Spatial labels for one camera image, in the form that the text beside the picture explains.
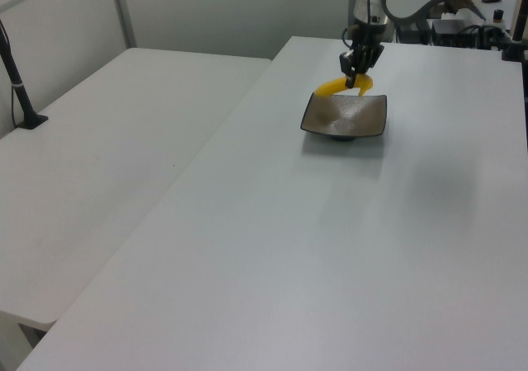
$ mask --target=black cable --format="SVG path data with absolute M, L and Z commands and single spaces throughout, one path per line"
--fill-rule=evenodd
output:
M 11 86 L 11 121 L 13 123 L 13 127 L 15 129 L 18 128 L 18 125 L 15 122 L 15 87 L 14 86 Z
M 7 47 L 9 48 L 9 52 L 11 52 L 11 42 L 9 41 L 9 36 L 7 35 L 6 28 L 3 27 L 2 20 L 0 19 L 0 30 L 2 30 L 2 34 L 4 35 L 4 38 L 7 42 Z
M 347 43 L 347 41 L 345 40 L 345 34 L 346 34 L 347 31 L 348 31 L 348 28 L 345 28 L 345 30 L 341 33 L 341 40 L 342 40 L 343 44 L 346 45 L 348 47 L 348 49 L 350 49 L 350 48 L 352 48 L 352 46 L 349 45 Z
M 456 35 L 459 35 L 465 31 L 468 31 L 469 29 L 471 29 L 472 31 L 474 31 L 475 29 L 480 29 L 480 25 L 469 25 L 469 26 L 466 26 L 464 29 L 462 29 L 461 31 L 457 32 Z
M 11 53 L 11 41 L 9 40 L 9 36 L 7 35 L 6 28 L 3 27 L 2 20 L 0 19 L 0 31 L 2 32 L 2 36 L 7 42 L 7 49 L 9 53 Z M 13 126 L 17 128 L 17 123 L 15 122 L 15 87 L 11 85 L 11 121 L 13 123 Z
M 366 32 L 366 35 L 365 35 L 365 39 L 363 40 L 363 43 L 365 43 L 370 35 L 370 29 L 371 29 L 371 24 L 370 24 L 370 0 L 366 0 L 366 15 L 368 16 L 367 18 L 367 22 L 366 22 L 366 25 L 368 27 L 367 29 L 367 32 Z

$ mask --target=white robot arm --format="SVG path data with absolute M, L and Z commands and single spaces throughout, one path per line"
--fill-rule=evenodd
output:
M 350 51 L 341 55 L 347 86 L 353 87 L 357 74 L 374 67 L 383 51 L 382 36 L 390 22 L 397 25 L 425 18 L 436 4 L 447 0 L 356 0 L 355 24 L 351 28 Z

